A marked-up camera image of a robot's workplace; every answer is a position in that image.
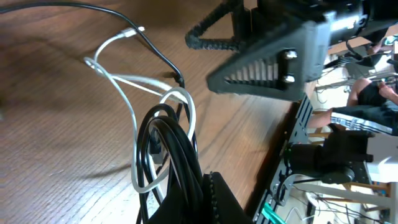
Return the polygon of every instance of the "person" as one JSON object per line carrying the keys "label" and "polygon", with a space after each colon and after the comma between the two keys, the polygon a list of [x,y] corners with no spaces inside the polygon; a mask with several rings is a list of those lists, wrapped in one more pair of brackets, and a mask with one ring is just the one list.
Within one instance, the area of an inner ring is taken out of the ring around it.
{"label": "person", "polygon": [[308,128],[321,128],[334,123],[351,130],[398,136],[398,78],[394,79],[394,87],[366,78],[356,80],[347,106],[313,115]]}

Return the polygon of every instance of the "white cable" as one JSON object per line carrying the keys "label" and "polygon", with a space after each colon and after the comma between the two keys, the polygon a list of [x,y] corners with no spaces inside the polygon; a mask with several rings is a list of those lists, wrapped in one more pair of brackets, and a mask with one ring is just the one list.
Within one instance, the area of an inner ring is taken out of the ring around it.
{"label": "white cable", "polygon": [[300,214],[300,212],[299,212],[299,209],[298,209],[297,207],[293,207],[292,209],[290,209],[290,211],[288,212],[288,214],[287,214],[287,216],[286,216],[286,218],[285,218],[285,222],[286,222],[286,223],[287,223],[287,220],[289,219],[290,215],[292,214],[293,210],[296,212],[296,214],[298,215],[298,217],[300,217],[300,220],[301,220],[301,221],[305,221],[305,220],[307,220],[307,219],[309,219],[309,218],[313,218],[313,217],[315,216],[315,215],[311,215],[311,216],[309,216],[309,217],[304,217],[304,218],[302,218],[302,216],[301,216],[301,214]]}
{"label": "white cable", "polygon": [[106,71],[99,63],[97,63],[97,59],[98,59],[98,55],[101,53],[101,51],[108,45],[110,44],[112,41],[120,39],[120,36],[114,36],[110,39],[108,39],[106,42],[104,42],[96,51],[95,53],[95,59],[91,59],[89,57],[85,57],[84,60],[86,62],[86,64],[91,67],[92,69],[95,70],[95,72],[97,73],[97,75],[103,75],[106,78],[108,78],[111,83],[115,86],[115,88],[118,90],[118,92],[120,93],[120,95],[122,96],[123,100],[126,102],[127,107],[129,108],[130,114],[131,114],[131,118],[132,118],[132,125],[133,125],[133,131],[134,131],[134,135],[133,135],[133,152],[132,152],[132,162],[131,162],[131,180],[132,180],[132,185],[134,187],[134,189],[142,194],[142,193],[146,193],[151,191],[152,189],[156,188],[156,190],[158,191],[158,193],[160,193],[159,195],[162,195],[162,191],[160,189],[160,186],[158,186],[160,184],[160,182],[162,180],[164,180],[168,173],[169,173],[169,167],[166,167],[166,169],[158,176],[156,177],[155,174],[155,168],[154,168],[154,164],[153,161],[150,160],[149,164],[150,164],[150,172],[151,172],[151,176],[153,178],[153,182],[150,183],[149,185],[145,186],[145,187],[140,187],[138,186],[137,183],[137,169],[136,169],[136,162],[137,162],[137,158],[136,158],[136,151],[137,151],[137,121],[136,121],[136,117],[135,117],[135,113],[134,110],[130,104],[130,101],[128,100],[127,96],[124,94],[124,92],[122,91],[122,89],[120,88],[120,86],[115,82],[115,80],[119,80],[121,82],[125,82],[127,84],[130,84],[134,87],[140,88],[142,90],[154,93],[156,95],[159,95],[158,93],[154,92],[153,90],[147,89],[143,86],[139,86],[135,83],[129,82],[123,78],[128,78],[130,80],[135,80],[138,82],[143,82],[143,83],[148,83],[150,85],[155,85],[163,90],[167,90],[166,93],[164,93],[160,99],[160,103],[164,103],[166,101],[166,99],[168,97],[170,97],[171,95],[176,96],[178,99],[182,100],[183,102],[188,104],[188,110],[190,113],[190,124],[189,124],[189,129],[188,129],[188,133],[187,136],[189,139],[192,138],[193,136],[193,132],[195,130],[195,123],[196,123],[196,111],[195,111],[195,105],[193,104],[193,100],[192,97],[189,95],[189,93],[180,87],[176,87],[176,88],[172,88],[171,86],[169,86],[168,84],[162,83],[158,80],[153,80],[150,78],[146,78],[146,77],[139,77],[139,76],[132,76],[132,75],[112,75],[110,73],[108,73],[108,71]]}

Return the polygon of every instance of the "wire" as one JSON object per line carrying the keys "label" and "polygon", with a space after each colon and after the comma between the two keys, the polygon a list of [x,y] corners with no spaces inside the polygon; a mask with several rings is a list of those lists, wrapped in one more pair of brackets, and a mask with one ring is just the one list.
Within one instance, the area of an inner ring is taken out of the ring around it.
{"label": "wire", "polygon": [[[102,76],[102,77],[104,76],[104,71],[98,69],[98,65],[99,65],[99,63],[98,63],[98,57],[99,57],[101,51],[102,51],[107,45],[109,45],[111,42],[113,42],[113,41],[115,41],[115,40],[118,40],[118,39],[121,39],[121,38],[123,38],[123,37],[126,37],[126,36],[123,35],[123,33],[121,33],[121,34],[115,35],[115,36],[109,38],[108,40],[106,40],[103,44],[101,44],[100,47],[98,47],[97,51],[95,52],[94,60],[90,59],[89,57],[85,57],[85,58],[84,58],[86,64],[87,64],[90,68],[94,69],[94,71],[96,72],[97,75]],[[128,85],[134,86],[134,87],[136,87],[136,88],[139,88],[139,89],[141,89],[141,90],[147,91],[147,92],[149,92],[149,93],[152,93],[152,94],[155,94],[155,95],[158,95],[158,96],[162,96],[162,94],[157,93],[157,92],[154,91],[154,90],[150,90],[150,89],[148,89],[148,88],[146,88],[146,87],[140,86],[140,85],[138,85],[138,84],[135,84],[135,83],[133,83],[133,82],[129,82],[129,81],[127,81],[127,80],[134,80],[134,81],[137,81],[137,82],[142,82],[142,83],[150,84],[150,85],[156,86],[156,87],[158,87],[158,88],[160,88],[160,89],[163,89],[163,90],[165,90],[165,91],[170,90],[170,89],[172,88],[170,85],[168,85],[168,84],[166,84],[166,83],[163,83],[163,82],[160,82],[160,81],[158,81],[158,80],[155,80],[155,79],[153,79],[153,78],[141,77],[141,76],[137,76],[137,75],[111,74],[111,73],[109,73],[109,72],[108,72],[108,75],[111,75],[111,77],[114,78],[115,80],[124,82],[124,83],[126,83],[126,84],[128,84]],[[180,93],[174,93],[174,95],[175,95],[178,99],[180,99],[181,101],[183,101],[184,103],[187,102],[187,101],[185,100],[185,97],[183,97]]]}
{"label": "wire", "polygon": [[[174,120],[177,120],[177,115],[174,113],[174,110],[169,106],[169,105],[156,105],[153,108],[151,108],[147,115],[144,117],[143,119],[143,124],[146,124],[151,117],[153,116],[153,114],[159,110],[163,110],[167,113],[168,116],[172,117]],[[137,146],[137,151],[133,152],[137,155],[138,158],[140,158],[141,155],[141,151],[139,150],[141,147],[140,145],[142,144],[142,133],[143,133],[143,125],[141,125],[140,127],[140,131],[137,137],[137,142],[139,143],[139,145]],[[162,165],[165,164],[166,160],[167,160],[168,154],[165,156],[164,161],[162,163]],[[152,183],[154,181],[154,179],[156,178],[157,174],[159,174],[160,169],[158,168],[155,172],[155,174],[151,173],[150,169],[150,164],[149,163],[153,163],[153,161],[150,159],[150,156],[147,154],[145,159],[141,159],[138,160],[138,162],[136,163],[136,169],[137,169],[137,173],[141,174],[138,177],[138,184],[143,187],[144,186],[144,178],[142,175],[142,171],[145,172],[146,178],[148,180],[148,183]],[[144,221],[148,219],[148,214],[147,214],[147,197],[148,197],[148,193],[144,193],[144,194],[140,194],[139,198],[140,198],[140,215],[137,216],[137,222],[140,223],[141,219],[143,219]]]}
{"label": "wire", "polygon": [[351,53],[354,54],[353,57],[354,57],[356,60],[362,60],[362,59],[363,59],[362,55],[360,55],[360,54],[358,54],[357,52],[355,52],[355,50],[352,48],[352,46],[348,43],[348,40],[346,40],[346,47],[347,47],[347,49],[348,49]]}
{"label": "wire", "polygon": [[[200,208],[200,204],[203,201],[203,193],[201,192],[199,184],[202,177],[201,174],[199,174],[199,177],[194,174],[196,170],[200,170],[200,168],[199,163],[196,159],[195,152],[192,145],[190,145],[190,141],[187,135],[178,134],[183,133],[183,131],[176,121],[166,116],[155,117],[151,121],[149,121],[149,123],[143,123],[141,125],[139,132],[140,146],[138,147],[137,151],[137,153],[141,152],[141,156],[147,155],[149,130],[152,128],[157,130],[159,134],[159,139],[162,141],[162,144],[165,146],[166,150],[170,153],[172,167],[178,177],[177,180],[188,207],[191,210],[198,210]],[[194,158],[194,163],[196,163],[196,166],[198,167],[197,169],[193,169],[193,166],[195,166],[195,164],[190,164],[187,161],[187,158],[189,157]],[[142,158],[137,161],[137,167],[139,170],[138,181],[140,185],[143,184],[143,173],[141,169],[142,161]],[[140,194],[140,201],[142,205],[141,211],[143,213],[142,220],[145,223],[147,220],[147,210],[144,208],[144,206],[146,206],[144,205],[144,197],[141,196],[142,194]]]}
{"label": "wire", "polygon": [[183,77],[182,77],[182,74],[181,74],[180,70],[153,45],[153,43],[139,29],[139,27],[135,23],[133,23],[133,21],[131,21],[127,16],[125,16],[124,14],[121,14],[118,11],[114,11],[112,9],[107,9],[105,7],[95,6],[95,5],[92,5],[92,4],[80,3],[80,2],[33,2],[33,3],[18,4],[18,5],[9,6],[9,7],[2,7],[0,9],[0,14],[4,14],[4,13],[7,13],[7,12],[12,12],[12,11],[16,11],[16,10],[21,10],[21,9],[28,9],[28,8],[32,8],[32,7],[41,7],[41,6],[80,7],[80,8],[85,8],[85,9],[91,9],[91,10],[95,10],[95,11],[105,12],[105,13],[120,17],[121,19],[124,19],[144,39],[146,44],[149,45],[149,47],[153,50],[153,52],[160,59],[162,59],[170,68],[173,69],[173,71],[177,74],[178,78],[181,79],[181,81],[180,81],[181,86],[185,87],[185,85],[183,83]]}
{"label": "wire", "polygon": [[[300,188],[298,188],[298,187],[296,187],[296,186],[293,186],[293,187],[294,187],[295,189],[297,189],[297,190],[302,191],[302,192],[309,192],[309,193],[315,194],[315,195],[317,196],[317,199],[320,200],[321,202],[325,203],[325,205],[327,205],[328,208],[330,208],[329,204],[331,204],[331,205],[336,205],[336,206],[341,207],[341,208],[345,208],[345,206],[343,206],[343,205],[339,205],[339,204],[333,203],[333,202],[328,202],[328,201],[322,199],[322,197],[321,197],[319,194],[315,193],[315,192],[307,191],[307,190],[302,190],[302,189],[300,189]],[[380,220],[373,219],[373,218],[371,218],[371,217],[368,217],[368,216],[366,216],[366,215],[363,215],[363,214],[360,213],[360,212],[354,211],[354,210],[352,210],[352,209],[350,209],[350,208],[348,208],[348,210],[351,211],[351,212],[354,212],[354,215],[359,215],[359,216],[361,216],[361,217],[363,217],[363,218],[372,220],[372,221],[374,221],[374,222],[382,223]]]}
{"label": "wire", "polygon": [[348,215],[348,207],[347,207],[347,204],[346,204],[346,211],[347,211],[347,220],[348,220],[348,224],[351,224],[351,221],[349,220],[349,215]]}
{"label": "wire", "polygon": [[[88,57],[85,57],[85,61],[89,61],[89,62],[91,62],[91,64],[95,63],[95,61],[93,59],[88,58]],[[167,173],[169,171],[169,168],[166,168],[156,179],[154,179],[154,181],[152,183],[148,184],[147,186],[140,187],[138,185],[138,183],[137,183],[137,170],[135,169],[135,165],[136,165],[136,162],[137,162],[137,155],[135,153],[137,151],[137,121],[136,121],[136,115],[134,113],[134,110],[133,110],[133,108],[131,106],[131,103],[128,100],[127,96],[124,94],[122,89],[120,89],[120,86],[114,81],[112,76],[100,64],[97,63],[96,67],[97,67],[98,70],[100,70],[102,72],[102,74],[104,74],[112,82],[112,84],[119,91],[119,93],[122,96],[123,100],[127,104],[127,107],[129,108],[130,115],[131,115],[131,118],[132,118],[133,132],[134,132],[134,135],[133,135],[133,150],[132,150],[133,153],[132,153],[132,162],[131,162],[131,180],[132,180],[132,185],[134,187],[134,190],[136,190],[140,194],[149,192],[152,189],[154,189],[155,187],[157,187],[160,184],[160,182],[167,177]],[[185,89],[180,88],[180,87],[172,88],[169,91],[167,91],[165,94],[163,94],[163,97],[160,99],[160,103],[164,103],[164,101],[173,92],[179,92],[184,97],[188,98],[186,100],[188,102],[189,113],[191,114],[191,116],[190,116],[190,124],[189,124],[190,127],[188,129],[188,135],[189,135],[189,138],[191,139],[192,136],[193,136],[193,132],[195,130],[196,111],[195,111],[195,105],[193,104],[192,97],[189,95],[189,93]]]}
{"label": "wire", "polygon": [[[299,199],[299,198],[297,198],[297,197],[295,197],[294,195],[289,195],[289,197],[292,197],[292,198],[294,198],[294,199],[296,199],[296,200],[298,200],[299,202],[301,202],[302,204],[304,204],[305,206],[308,206],[308,203],[307,202],[304,202],[303,200],[301,200],[301,199]],[[337,213],[344,213],[344,212],[341,212],[341,211],[339,211],[339,210],[336,210],[336,209],[334,209],[334,208],[330,208],[330,207],[328,207],[328,209],[330,209],[330,210],[322,210],[322,209],[319,209],[319,208],[316,208],[315,210],[316,211],[319,211],[319,212],[337,212]],[[359,212],[357,212],[357,211],[354,211],[354,210],[352,210],[352,209],[348,209],[348,210],[350,210],[351,212],[354,212],[354,213],[349,213],[348,215],[351,217],[351,218],[356,218],[356,217],[354,217],[354,215],[362,215],[362,214],[360,214]]]}
{"label": "wire", "polygon": [[315,91],[315,93],[317,94],[317,100],[318,100],[318,102],[320,103],[320,104],[325,104],[328,100],[325,100],[325,102],[322,102],[320,99],[319,99],[319,92],[318,91]]}
{"label": "wire", "polygon": [[290,215],[292,214],[292,212],[293,211],[295,211],[296,212],[296,214],[298,215],[298,217],[300,217],[300,220],[301,221],[305,221],[305,220],[307,220],[307,219],[309,219],[309,218],[313,218],[315,215],[311,215],[311,216],[309,216],[309,217],[302,217],[301,216],[301,214],[300,214],[300,212],[299,212],[299,209],[297,208],[297,207],[293,207],[292,209],[290,209],[290,211],[288,212],[288,214],[287,214],[287,216],[286,216],[286,218],[285,218],[285,222],[287,223],[287,220],[289,219],[289,217],[290,217]]}
{"label": "wire", "polygon": [[313,182],[313,181],[319,181],[319,178],[312,178],[312,179],[307,179],[307,180],[298,180],[293,182],[293,184],[301,184],[301,183],[307,183],[307,182]]}

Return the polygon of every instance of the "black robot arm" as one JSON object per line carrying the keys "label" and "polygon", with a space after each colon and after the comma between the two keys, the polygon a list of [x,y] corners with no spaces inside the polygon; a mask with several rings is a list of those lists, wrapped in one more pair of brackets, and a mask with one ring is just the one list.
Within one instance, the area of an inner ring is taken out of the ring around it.
{"label": "black robot arm", "polygon": [[[232,38],[200,38],[228,13]],[[258,0],[249,11],[242,0],[230,0],[190,30],[185,40],[193,49],[237,51],[208,75],[211,91],[296,101],[303,97],[305,82],[320,78],[329,46],[359,36],[380,41],[396,22],[398,1]],[[353,55],[335,63],[360,60]]]}

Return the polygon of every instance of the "coiled black cable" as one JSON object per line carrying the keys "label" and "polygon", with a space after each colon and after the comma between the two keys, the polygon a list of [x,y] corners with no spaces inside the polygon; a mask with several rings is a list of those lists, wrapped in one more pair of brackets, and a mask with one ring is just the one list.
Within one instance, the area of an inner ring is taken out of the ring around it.
{"label": "coiled black cable", "polygon": [[[185,192],[187,203],[194,208],[198,208],[201,202],[201,190],[200,185],[202,182],[201,170],[197,160],[197,155],[191,145],[191,142],[187,138],[187,135],[182,130],[182,128],[178,125],[177,116],[174,113],[174,110],[165,104],[159,104],[151,108],[148,113],[145,115],[142,120],[141,127],[139,128],[139,133],[137,137],[137,174],[138,174],[138,184],[140,186],[144,185],[144,173],[149,183],[151,183],[152,176],[149,171],[149,139],[151,132],[150,124],[154,120],[152,117],[159,112],[160,110],[164,110],[167,113],[167,116],[160,116],[159,119],[162,120],[164,124],[160,124],[160,128],[167,133],[167,137],[161,136],[162,133],[158,130],[158,135],[162,144],[166,147],[166,150],[170,153],[170,157],[172,158],[172,153],[168,147],[172,147],[177,149],[179,153],[178,158],[175,158],[172,161],[178,162],[177,167],[169,170],[169,185],[173,184],[176,180],[176,172],[175,169],[181,169],[183,167],[183,174],[177,174],[179,184],[182,187],[182,191]],[[148,220],[148,213],[146,207],[147,194],[140,194],[140,214],[137,217],[136,223],[140,223],[141,219],[145,223]]]}

